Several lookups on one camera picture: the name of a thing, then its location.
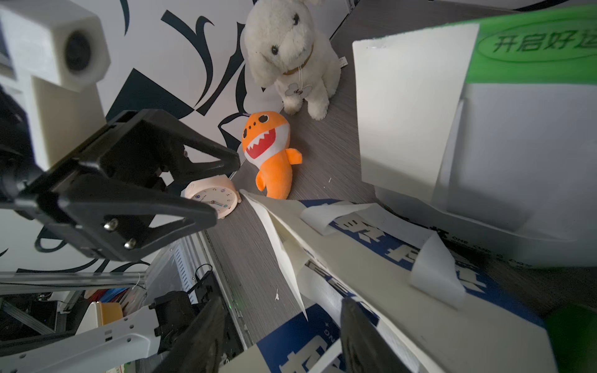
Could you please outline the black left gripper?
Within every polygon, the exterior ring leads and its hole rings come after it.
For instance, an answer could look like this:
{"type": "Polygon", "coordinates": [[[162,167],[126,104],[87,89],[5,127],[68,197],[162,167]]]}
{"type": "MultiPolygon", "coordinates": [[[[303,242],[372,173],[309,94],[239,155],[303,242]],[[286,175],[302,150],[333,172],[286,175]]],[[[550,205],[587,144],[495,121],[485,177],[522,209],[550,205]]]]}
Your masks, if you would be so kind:
{"type": "Polygon", "coordinates": [[[144,187],[159,171],[170,173],[172,187],[236,172],[235,150],[164,110],[124,110],[107,121],[95,89],[54,88],[45,101],[42,128],[1,89],[3,209],[85,256],[115,261],[140,260],[216,225],[214,208],[144,187]]]}

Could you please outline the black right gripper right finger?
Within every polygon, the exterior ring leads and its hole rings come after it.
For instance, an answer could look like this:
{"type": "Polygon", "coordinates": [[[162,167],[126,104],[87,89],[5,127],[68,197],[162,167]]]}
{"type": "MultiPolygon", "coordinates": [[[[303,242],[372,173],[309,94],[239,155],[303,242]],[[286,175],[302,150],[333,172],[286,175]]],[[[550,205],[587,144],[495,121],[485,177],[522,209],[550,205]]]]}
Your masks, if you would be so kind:
{"type": "Polygon", "coordinates": [[[346,372],[410,372],[353,299],[342,300],[340,340],[346,372]]]}

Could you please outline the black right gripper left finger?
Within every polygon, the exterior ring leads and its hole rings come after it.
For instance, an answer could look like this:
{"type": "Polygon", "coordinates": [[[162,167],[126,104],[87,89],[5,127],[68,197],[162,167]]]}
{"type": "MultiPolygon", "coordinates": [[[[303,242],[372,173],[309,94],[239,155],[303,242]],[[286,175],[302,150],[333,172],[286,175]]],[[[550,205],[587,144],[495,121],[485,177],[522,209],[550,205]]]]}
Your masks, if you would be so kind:
{"type": "Polygon", "coordinates": [[[153,372],[218,372],[223,355],[226,314],[222,298],[211,299],[153,372]]]}

